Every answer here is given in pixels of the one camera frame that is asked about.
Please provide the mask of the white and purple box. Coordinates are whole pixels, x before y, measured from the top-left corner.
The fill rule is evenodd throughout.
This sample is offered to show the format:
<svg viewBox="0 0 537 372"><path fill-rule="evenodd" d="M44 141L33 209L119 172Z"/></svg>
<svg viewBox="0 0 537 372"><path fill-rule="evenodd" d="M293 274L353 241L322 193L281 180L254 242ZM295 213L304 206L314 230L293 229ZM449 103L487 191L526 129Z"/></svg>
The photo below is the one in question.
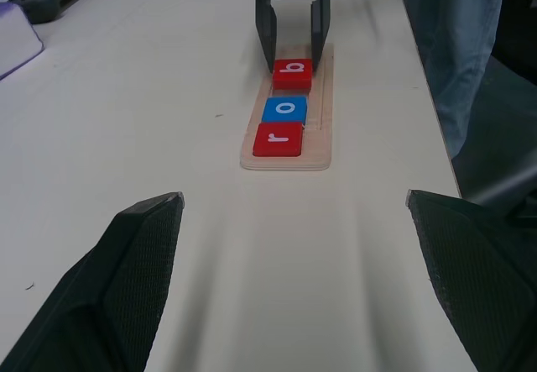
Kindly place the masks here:
<svg viewBox="0 0 537 372"><path fill-rule="evenodd" d="M0 3L0 81L44 51L23 9L10 2Z"/></svg>

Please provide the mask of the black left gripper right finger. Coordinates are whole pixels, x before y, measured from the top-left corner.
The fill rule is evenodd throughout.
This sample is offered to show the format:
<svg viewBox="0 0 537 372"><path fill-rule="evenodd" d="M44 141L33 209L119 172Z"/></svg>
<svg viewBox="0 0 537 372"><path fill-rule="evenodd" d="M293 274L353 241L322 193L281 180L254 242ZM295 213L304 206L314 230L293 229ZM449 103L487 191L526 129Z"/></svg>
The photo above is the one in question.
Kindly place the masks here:
<svg viewBox="0 0 537 372"><path fill-rule="evenodd" d="M437 300L478 372L537 372L537 217L411 190Z"/></svg>

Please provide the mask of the red letter r block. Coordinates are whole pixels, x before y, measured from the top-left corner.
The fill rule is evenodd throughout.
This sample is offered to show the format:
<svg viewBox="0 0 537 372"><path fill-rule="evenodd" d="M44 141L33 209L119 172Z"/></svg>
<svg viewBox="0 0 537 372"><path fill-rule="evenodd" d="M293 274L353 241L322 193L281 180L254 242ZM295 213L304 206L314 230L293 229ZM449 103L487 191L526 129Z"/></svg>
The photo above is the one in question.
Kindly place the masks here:
<svg viewBox="0 0 537 372"><path fill-rule="evenodd" d="M258 125L253 143L256 157L298 157L301 155L304 126L301 122L273 122Z"/></svg>

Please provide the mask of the blue letter o block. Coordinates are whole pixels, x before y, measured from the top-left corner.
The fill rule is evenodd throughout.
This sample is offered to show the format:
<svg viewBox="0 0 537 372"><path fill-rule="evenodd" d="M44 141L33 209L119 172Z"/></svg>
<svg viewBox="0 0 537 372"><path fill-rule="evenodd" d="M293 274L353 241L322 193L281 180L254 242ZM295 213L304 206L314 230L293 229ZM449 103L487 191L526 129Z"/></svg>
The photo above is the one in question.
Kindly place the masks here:
<svg viewBox="0 0 537 372"><path fill-rule="evenodd" d="M306 96L269 97L263 109L262 122L305 124L307 108Z"/></svg>

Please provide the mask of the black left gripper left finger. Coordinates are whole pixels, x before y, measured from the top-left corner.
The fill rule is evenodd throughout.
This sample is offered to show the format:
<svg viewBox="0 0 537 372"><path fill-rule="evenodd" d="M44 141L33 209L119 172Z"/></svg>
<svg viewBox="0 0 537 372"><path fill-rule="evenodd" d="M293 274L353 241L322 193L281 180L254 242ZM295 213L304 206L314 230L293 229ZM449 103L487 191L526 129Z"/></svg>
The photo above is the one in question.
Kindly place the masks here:
<svg viewBox="0 0 537 372"><path fill-rule="evenodd" d="M169 294L184 197L119 212L60 279L0 372L144 372Z"/></svg>

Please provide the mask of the person's blue jeans leg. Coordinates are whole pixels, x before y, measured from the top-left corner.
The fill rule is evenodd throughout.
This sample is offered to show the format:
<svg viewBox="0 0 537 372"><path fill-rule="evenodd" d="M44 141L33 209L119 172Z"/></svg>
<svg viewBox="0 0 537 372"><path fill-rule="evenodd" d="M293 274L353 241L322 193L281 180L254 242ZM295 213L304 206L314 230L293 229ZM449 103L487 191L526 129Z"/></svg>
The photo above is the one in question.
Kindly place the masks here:
<svg viewBox="0 0 537 372"><path fill-rule="evenodd" d="M405 0L450 158L461 151L503 0Z"/></svg>

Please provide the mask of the red letter b block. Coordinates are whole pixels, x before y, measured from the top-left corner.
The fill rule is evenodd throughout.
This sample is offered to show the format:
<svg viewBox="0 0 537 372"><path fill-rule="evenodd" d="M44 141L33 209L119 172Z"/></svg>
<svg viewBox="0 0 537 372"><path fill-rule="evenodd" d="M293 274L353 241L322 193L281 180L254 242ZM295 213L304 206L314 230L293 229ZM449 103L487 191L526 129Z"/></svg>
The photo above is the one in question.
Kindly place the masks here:
<svg viewBox="0 0 537 372"><path fill-rule="evenodd" d="M312 59L279 59L274 62L272 84L275 90L308 91L312 78Z"/></svg>

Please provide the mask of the light wooden letter tray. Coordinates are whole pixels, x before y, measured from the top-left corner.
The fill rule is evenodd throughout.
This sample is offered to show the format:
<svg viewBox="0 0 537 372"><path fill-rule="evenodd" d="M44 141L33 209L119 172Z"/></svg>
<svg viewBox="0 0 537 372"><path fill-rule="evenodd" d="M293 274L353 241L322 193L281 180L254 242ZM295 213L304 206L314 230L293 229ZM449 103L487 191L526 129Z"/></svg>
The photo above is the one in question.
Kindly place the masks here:
<svg viewBox="0 0 537 372"><path fill-rule="evenodd" d="M333 112L334 46L325 45L320 63L312 78L312 87L306 93L307 116L301 154L297 157L257 157L253 154L255 134L262 122L263 107L271 95L285 95L275 91L272 76L263 75L242 142L240 166L247 170L325 170L331 164Z"/></svg>

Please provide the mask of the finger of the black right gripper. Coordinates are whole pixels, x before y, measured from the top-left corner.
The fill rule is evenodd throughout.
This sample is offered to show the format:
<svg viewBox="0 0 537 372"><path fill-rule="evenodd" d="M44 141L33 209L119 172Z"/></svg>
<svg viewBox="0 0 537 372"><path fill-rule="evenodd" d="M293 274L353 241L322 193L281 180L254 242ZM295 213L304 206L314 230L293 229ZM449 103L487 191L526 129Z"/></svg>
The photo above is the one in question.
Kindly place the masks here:
<svg viewBox="0 0 537 372"><path fill-rule="evenodd" d="M276 56L277 19L271 0L255 0L255 24L268 70L272 72Z"/></svg>
<svg viewBox="0 0 537 372"><path fill-rule="evenodd" d="M331 0L315 0L310 7L311 59L313 70L320 64L331 22Z"/></svg>

